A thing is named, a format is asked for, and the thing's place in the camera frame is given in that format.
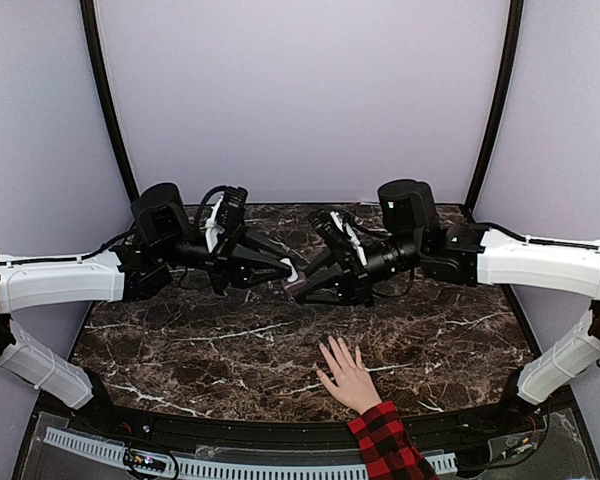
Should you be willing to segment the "purple nail polish bottle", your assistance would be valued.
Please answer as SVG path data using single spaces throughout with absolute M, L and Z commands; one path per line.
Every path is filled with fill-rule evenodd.
M 283 288 L 289 296 L 294 297 L 306 285 L 306 275 L 296 269 L 290 258 L 283 258 L 281 262 L 288 265 L 291 269 L 291 275 L 283 282 Z

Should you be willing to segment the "small green circuit board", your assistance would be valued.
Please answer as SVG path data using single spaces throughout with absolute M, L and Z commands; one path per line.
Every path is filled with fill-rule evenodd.
M 124 450 L 122 463 L 130 473 L 142 478 L 154 478 L 174 473 L 170 463 L 165 459 L 133 449 Z

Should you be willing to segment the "black left frame post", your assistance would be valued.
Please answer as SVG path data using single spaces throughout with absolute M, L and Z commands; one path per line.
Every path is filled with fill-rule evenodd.
M 79 5 L 101 112 L 126 196 L 129 202 L 132 203 L 139 197 L 139 189 L 132 172 L 131 162 L 125 147 L 109 84 L 104 50 L 98 27 L 96 2 L 94 0 L 80 0 Z

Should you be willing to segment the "black frame post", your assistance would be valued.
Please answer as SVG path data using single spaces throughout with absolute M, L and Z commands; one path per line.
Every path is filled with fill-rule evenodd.
M 503 48 L 493 98 L 476 165 L 464 201 L 464 209 L 468 215 L 472 215 L 476 209 L 495 148 L 513 73 L 522 26 L 524 3 L 524 0 L 511 0 L 509 2 Z
M 79 5 L 101 112 L 126 196 L 129 202 L 132 203 L 139 197 L 139 189 L 132 172 L 131 162 L 125 147 L 109 84 L 104 50 L 98 27 L 96 2 L 94 0 L 80 0 Z

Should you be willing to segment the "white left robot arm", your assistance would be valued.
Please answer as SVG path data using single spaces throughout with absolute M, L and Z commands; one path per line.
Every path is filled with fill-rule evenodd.
M 133 302 L 159 293 L 174 267 L 208 275 L 217 295 L 275 280 L 294 281 L 290 257 L 246 225 L 247 191 L 218 186 L 206 221 L 189 218 L 178 187 L 156 184 L 131 205 L 129 230 L 91 253 L 18 257 L 0 255 L 0 367 L 81 411 L 100 436 L 121 427 L 120 412 L 97 376 L 59 357 L 12 318 L 15 311 L 83 301 Z

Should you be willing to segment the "person's bare hand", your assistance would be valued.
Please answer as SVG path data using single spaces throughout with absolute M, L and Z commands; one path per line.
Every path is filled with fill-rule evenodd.
M 319 344 L 330 374 L 317 369 L 316 374 L 329 394 L 359 415 L 382 403 L 369 372 L 365 369 L 361 351 L 352 356 L 343 338 L 328 337 L 328 344 Z

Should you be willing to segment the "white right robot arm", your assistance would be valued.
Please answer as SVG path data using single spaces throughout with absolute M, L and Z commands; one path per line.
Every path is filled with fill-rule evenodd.
M 298 303 L 372 305 L 376 284 L 419 269 L 455 285 L 521 285 L 583 295 L 589 309 L 548 352 L 511 375 L 490 424 L 514 432 L 590 365 L 600 363 L 600 240 L 576 242 L 514 233 L 493 223 L 444 227 L 431 187 L 412 179 L 378 189 L 387 236 L 365 245 L 362 227 L 337 211 L 309 216 L 325 250 L 285 288 Z

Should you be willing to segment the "black right frame post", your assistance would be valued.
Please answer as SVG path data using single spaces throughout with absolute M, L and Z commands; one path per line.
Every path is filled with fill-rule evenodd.
M 476 209 L 495 148 L 513 73 L 522 26 L 524 3 L 524 0 L 511 0 L 509 2 L 503 48 L 493 98 L 476 165 L 464 201 L 464 209 L 468 215 L 472 215 Z

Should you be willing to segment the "red plaid sleeve forearm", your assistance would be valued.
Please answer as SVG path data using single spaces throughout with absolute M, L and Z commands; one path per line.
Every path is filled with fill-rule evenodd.
M 411 441 L 395 404 L 374 406 L 347 424 L 358 442 L 369 479 L 438 479 L 432 465 Z

